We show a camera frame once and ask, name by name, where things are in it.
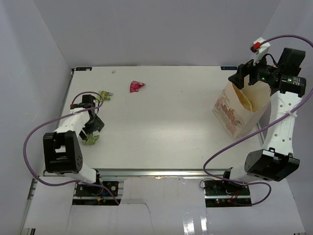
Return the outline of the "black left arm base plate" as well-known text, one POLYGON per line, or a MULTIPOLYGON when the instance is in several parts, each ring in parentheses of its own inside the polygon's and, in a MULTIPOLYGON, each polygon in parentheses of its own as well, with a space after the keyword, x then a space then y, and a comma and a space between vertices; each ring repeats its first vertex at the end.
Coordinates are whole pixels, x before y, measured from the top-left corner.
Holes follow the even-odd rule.
MULTIPOLYGON (((118 203, 120 203, 121 195, 119 195, 119 182, 103 181, 102 185, 105 186, 116 198, 118 203)), ((107 190, 87 185, 76 186, 72 204, 76 206, 117 206, 116 201, 107 190)))

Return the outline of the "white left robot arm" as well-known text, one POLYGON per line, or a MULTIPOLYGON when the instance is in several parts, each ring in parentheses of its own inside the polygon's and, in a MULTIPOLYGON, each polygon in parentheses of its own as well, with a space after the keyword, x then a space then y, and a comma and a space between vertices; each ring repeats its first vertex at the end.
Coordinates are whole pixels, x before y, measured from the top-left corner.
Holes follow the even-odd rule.
POLYGON ((103 183, 99 172, 84 163, 79 139, 86 141, 88 135, 103 129, 104 123, 95 111, 103 102, 102 98, 84 94, 80 103, 70 105, 65 121, 43 137, 46 171, 87 183, 86 188, 92 195, 103 191, 103 183))

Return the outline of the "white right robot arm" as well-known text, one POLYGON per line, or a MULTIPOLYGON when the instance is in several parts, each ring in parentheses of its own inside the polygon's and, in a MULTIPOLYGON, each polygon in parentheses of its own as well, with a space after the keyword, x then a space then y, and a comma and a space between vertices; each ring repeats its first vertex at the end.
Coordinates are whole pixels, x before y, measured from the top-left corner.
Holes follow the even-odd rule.
POLYGON ((274 122, 283 115, 288 117, 268 128, 261 149, 250 152, 244 165, 224 172, 226 180, 221 182, 224 194, 233 195, 239 188, 238 184, 258 180, 280 182, 299 168, 300 160, 294 158, 292 147, 296 112, 291 110, 305 94, 306 79, 299 76, 305 55, 305 51, 286 47, 275 66, 268 65, 266 58, 262 57, 256 65, 252 61, 239 65, 237 72, 229 77, 228 80, 240 90, 244 88, 246 76, 250 86, 261 82, 268 84, 270 121, 274 122))

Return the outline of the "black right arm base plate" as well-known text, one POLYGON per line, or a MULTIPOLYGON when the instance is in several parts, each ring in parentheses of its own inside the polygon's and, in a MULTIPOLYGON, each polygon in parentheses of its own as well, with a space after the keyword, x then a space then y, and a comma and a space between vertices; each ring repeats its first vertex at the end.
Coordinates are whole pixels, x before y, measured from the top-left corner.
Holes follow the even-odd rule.
POLYGON ((204 192, 207 208, 250 207, 252 204, 248 186, 203 179, 200 181, 200 188, 204 192))

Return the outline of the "tan snack pouch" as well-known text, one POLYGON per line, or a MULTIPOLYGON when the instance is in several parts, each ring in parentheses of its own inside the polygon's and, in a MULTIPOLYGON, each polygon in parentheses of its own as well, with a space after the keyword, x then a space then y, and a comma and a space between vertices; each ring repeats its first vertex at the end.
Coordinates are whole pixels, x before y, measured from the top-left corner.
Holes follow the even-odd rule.
POLYGON ((239 90, 234 84, 232 86, 233 86, 233 89, 237 95, 237 98, 238 98, 239 102, 242 104, 242 106, 245 109, 253 112, 252 104, 250 103, 248 98, 244 95, 244 93, 241 90, 239 90))

